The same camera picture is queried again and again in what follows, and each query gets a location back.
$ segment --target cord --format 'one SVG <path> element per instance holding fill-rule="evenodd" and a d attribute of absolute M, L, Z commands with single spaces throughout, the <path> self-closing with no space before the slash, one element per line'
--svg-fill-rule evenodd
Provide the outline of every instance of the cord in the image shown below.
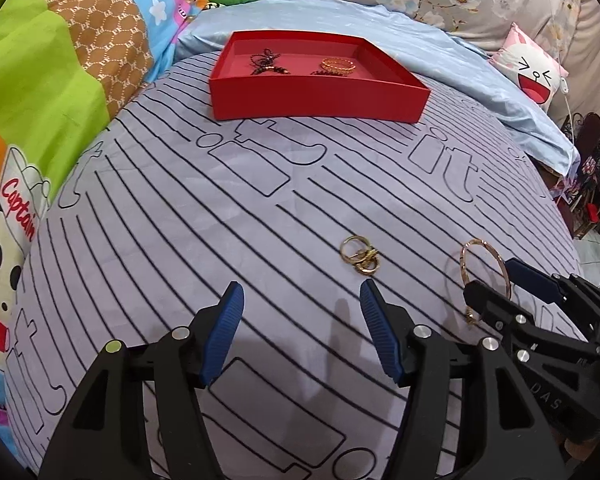
<path fill-rule="evenodd" d="M 554 23 L 554 29 L 557 32 L 557 26 L 555 23 L 555 13 L 554 13 L 554 4 L 551 3 L 551 0 L 549 1 L 549 10 L 551 11 L 551 20 Z M 564 102 L 567 105 L 567 112 L 569 114 L 569 123 L 571 125 L 571 139 L 569 139 L 571 141 L 572 144 L 575 143 L 575 125 L 573 124 L 573 115 L 571 113 L 571 107 L 569 106 L 569 100 L 567 99 L 567 94 L 569 93 L 569 86 L 567 85 L 567 79 L 562 75 L 562 73 L 560 73 L 560 69 L 562 68 L 562 60 L 560 59 L 560 44 L 557 43 L 557 62 L 558 62 L 558 75 L 560 76 L 560 91 L 562 92 L 562 95 L 564 97 Z"/>

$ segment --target tile floor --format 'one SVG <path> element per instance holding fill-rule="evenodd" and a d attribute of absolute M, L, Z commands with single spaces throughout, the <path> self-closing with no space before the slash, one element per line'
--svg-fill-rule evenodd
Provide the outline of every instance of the tile floor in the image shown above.
<path fill-rule="evenodd" d="M 600 284 L 600 235 L 590 231 L 582 240 L 573 241 L 582 267 L 582 277 Z"/>

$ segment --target cartoon bunny pillow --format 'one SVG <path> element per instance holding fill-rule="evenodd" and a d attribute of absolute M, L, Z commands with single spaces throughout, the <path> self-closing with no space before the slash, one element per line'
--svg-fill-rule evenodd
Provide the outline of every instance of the cartoon bunny pillow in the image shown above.
<path fill-rule="evenodd" d="M 569 73 L 514 23 L 502 48 L 489 60 L 542 110 L 560 88 L 560 76 Z"/>

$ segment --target red box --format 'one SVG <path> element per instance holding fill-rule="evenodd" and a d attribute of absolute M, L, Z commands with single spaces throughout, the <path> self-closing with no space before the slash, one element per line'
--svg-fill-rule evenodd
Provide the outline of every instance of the red box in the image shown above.
<path fill-rule="evenodd" d="M 251 75 L 250 56 L 281 54 L 291 72 Z M 311 75 L 325 57 L 355 63 L 349 76 Z M 257 117 L 357 117 L 417 123 L 431 90 L 362 38 L 299 30 L 234 32 L 209 77 L 216 120 Z"/>

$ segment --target colorful blanket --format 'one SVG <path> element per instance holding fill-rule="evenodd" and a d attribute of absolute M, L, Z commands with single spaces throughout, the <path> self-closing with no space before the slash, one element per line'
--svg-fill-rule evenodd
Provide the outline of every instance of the colorful blanket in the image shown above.
<path fill-rule="evenodd" d="M 6 327 L 30 244 L 80 154 L 143 82 L 171 65 L 178 32 L 206 3 L 7 0 L 0 10 L 0 435 L 5 441 L 10 437 L 1 411 L 2 371 L 8 352 L 17 351 Z"/>

